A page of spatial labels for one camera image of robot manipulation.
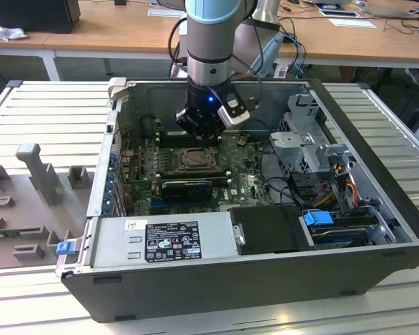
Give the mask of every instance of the white paper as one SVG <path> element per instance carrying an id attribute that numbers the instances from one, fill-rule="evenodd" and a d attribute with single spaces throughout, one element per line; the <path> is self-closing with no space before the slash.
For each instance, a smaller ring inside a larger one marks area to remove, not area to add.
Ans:
<path id="1" fill-rule="evenodd" d="M 377 28 L 370 21 L 329 19 L 338 27 Z"/>
<path id="2" fill-rule="evenodd" d="M 26 35 L 21 28 L 0 27 L 0 40 L 8 42 L 8 40 L 16 40 L 25 37 L 28 37 L 28 35 Z"/>
<path id="3" fill-rule="evenodd" d="M 184 14 L 184 11 L 177 9 L 150 8 L 147 11 L 147 14 L 148 16 L 181 17 Z"/>

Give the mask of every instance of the floor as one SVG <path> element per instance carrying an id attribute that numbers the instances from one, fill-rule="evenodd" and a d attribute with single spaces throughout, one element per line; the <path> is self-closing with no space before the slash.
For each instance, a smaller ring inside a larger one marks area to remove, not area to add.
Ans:
<path id="1" fill-rule="evenodd" d="M 114 71 L 108 76 L 104 71 L 102 59 L 60 58 L 56 63 L 64 80 L 108 80 L 114 76 L 133 79 L 163 79 L 168 76 L 169 61 L 111 59 Z M 379 69 L 359 68 L 356 80 L 370 86 L 377 82 Z M 8 80 L 48 80 L 43 62 L 38 57 L 0 56 L 0 74 Z M 341 82 L 338 67 L 312 66 L 304 70 L 305 77 L 317 77 L 323 82 Z M 0 91 L 5 82 L 0 78 Z M 395 113 L 400 114 L 408 98 L 417 86 L 405 74 L 404 69 L 395 69 L 390 79 L 378 91 L 381 99 Z M 419 106 L 419 92 L 406 108 L 402 119 L 407 121 L 411 112 Z"/>

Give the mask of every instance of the aluminum profile table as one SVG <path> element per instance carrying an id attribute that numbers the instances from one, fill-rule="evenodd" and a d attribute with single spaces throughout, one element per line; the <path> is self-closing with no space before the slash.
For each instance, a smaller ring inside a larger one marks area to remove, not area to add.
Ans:
<path id="1" fill-rule="evenodd" d="M 419 141 L 371 91 L 355 85 L 326 86 L 419 206 Z M 75 108 L 78 107 L 65 110 L 74 113 Z M 411 169 L 416 169 L 416 172 L 411 173 Z M 98 324 L 89 317 L 87 311 L 54 275 L 54 267 L 26 268 L 21 271 L 10 269 L 5 274 L 0 273 L 0 334 L 68 332 L 132 335 L 332 335 L 360 332 L 414 335 L 419 334 L 419 267 L 399 271 L 367 294 L 357 297 L 301 301 L 107 325 Z"/>
<path id="2" fill-rule="evenodd" d="M 328 84 L 326 88 L 388 171 L 419 208 L 419 140 L 370 89 Z M 327 126 L 342 142 L 334 126 Z"/>
<path id="3" fill-rule="evenodd" d="M 112 103 L 107 82 L 23 82 L 0 95 L 0 165 L 27 174 L 19 144 L 39 143 L 56 172 L 83 165 L 94 172 Z"/>

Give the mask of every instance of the warning label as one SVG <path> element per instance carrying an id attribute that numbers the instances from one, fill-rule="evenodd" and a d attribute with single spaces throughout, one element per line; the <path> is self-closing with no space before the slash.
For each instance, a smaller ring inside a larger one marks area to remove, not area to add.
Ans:
<path id="1" fill-rule="evenodd" d="M 197 221 L 146 225 L 146 262 L 202 258 Z"/>

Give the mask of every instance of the motherboard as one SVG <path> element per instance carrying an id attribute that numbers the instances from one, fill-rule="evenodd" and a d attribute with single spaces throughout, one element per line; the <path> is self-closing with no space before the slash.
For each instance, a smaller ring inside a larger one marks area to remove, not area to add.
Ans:
<path id="1" fill-rule="evenodd" d="M 258 174 L 260 142 L 225 133 L 207 147 L 188 137 L 158 136 L 123 147 L 129 216 L 227 211 L 272 204 Z"/>

